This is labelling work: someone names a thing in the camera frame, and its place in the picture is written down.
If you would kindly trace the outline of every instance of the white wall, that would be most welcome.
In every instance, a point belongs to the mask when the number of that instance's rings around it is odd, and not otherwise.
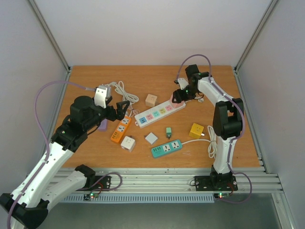
[[[41,156],[43,139],[34,120],[33,101],[45,83],[62,80],[65,69],[27,1],[3,0],[0,7],[0,194],[10,193]],[[38,103],[45,129],[59,86],[42,92]],[[0,207],[0,228],[7,213]]]
[[[305,1],[280,1],[240,70],[263,155],[298,228],[305,225],[304,12]]]
[[[270,0],[36,2],[70,66],[236,65]]]

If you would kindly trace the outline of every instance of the white power strip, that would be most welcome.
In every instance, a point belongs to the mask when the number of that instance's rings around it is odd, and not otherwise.
[[[182,106],[173,108],[171,102],[168,100],[147,111],[137,114],[135,116],[135,124],[138,125],[140,128],[143,128],[183,108],[185,108],[185,102],[183,102]]]

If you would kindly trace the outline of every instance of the white cable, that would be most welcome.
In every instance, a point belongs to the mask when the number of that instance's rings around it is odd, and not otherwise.
[[[183,143],[181,143],[181,144],[184,145],[184,144],[186,144],[186,143],[195,142],[195,141],[206,141],[206,142],[211,142],[211,141],[208,140],[208,139],[195,139],[195,140],[190,140],[190,141],[187,141],[187,142],[183,142]]]
[[[217,151],[217,142],[216,142],[216,134],[214,132],[213,127],[211,127],[210,125],[208,125],[208,133],[210,136],[210,140],[208,139],[195,139],[195,140],[190,140],[187,142],[183,142],[182,145],[189,143],[189,142],[195,142],[195,141],[206,141],[209,142],[209,146],[208,146],[208,153],[209,153],[209,158],[216,158],[216,151]]]
[[[139,110],[134,110],[132,107],[132,104],[136,103],[137,101],[139,101],[139,97],[137,97],[136,95],[127,93],[124,89],[124,83],[123,81],[119,81],[118,83],[116,82],[111,82],[109,84],[105,84],[106,86],[112,86],[115,87],[114,91],[117,94],[120,94],[123,96],[122,101],[130,101],[130,105],[128,107],[128,110],[130,110],[130,114],[129,117],[133,117],[134,115],[137,115],[140,111]]]
[[[208,133],[211,140],[208,147],[209,158],[216,158],[216,152],[217,152],[216,134],[214,132],[213,127],[210,125],[208,125]]]

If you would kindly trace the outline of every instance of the gray floor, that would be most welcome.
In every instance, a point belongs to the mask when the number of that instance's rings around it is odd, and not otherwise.
[[[236,194],[235,200],[244,198]],[[244,204],[58,204],[40,229],[277,229],[269,194]]]

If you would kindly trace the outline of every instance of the wooden block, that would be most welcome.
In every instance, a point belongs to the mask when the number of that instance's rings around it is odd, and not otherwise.
[[[154,107],[158,104],[157,102],[157,96],[153,94],[148,94],[145,99],[146,106]]]

